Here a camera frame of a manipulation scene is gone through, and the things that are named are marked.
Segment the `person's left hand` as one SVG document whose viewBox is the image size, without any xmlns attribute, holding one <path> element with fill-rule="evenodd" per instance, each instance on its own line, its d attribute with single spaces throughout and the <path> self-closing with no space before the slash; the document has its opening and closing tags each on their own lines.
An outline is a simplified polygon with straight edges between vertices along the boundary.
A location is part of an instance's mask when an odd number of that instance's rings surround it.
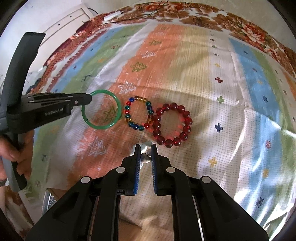
<svg viewBox="0 0 296 241">
<path fill-rule="evenodd" d="M 7 138 L 1 136 L 1 186 L 4 185 L 3 182 L 7 179 L 2 158 L 17 162 L 17 173 L 19 175 L 24 175 L 24 177 L 29 180 L 32 173 L 31 163 L 33 157 L 34 134 L 34 130 L 25 133 L 24 145 L 21 150 L 17 150 Z"/>
</svg>

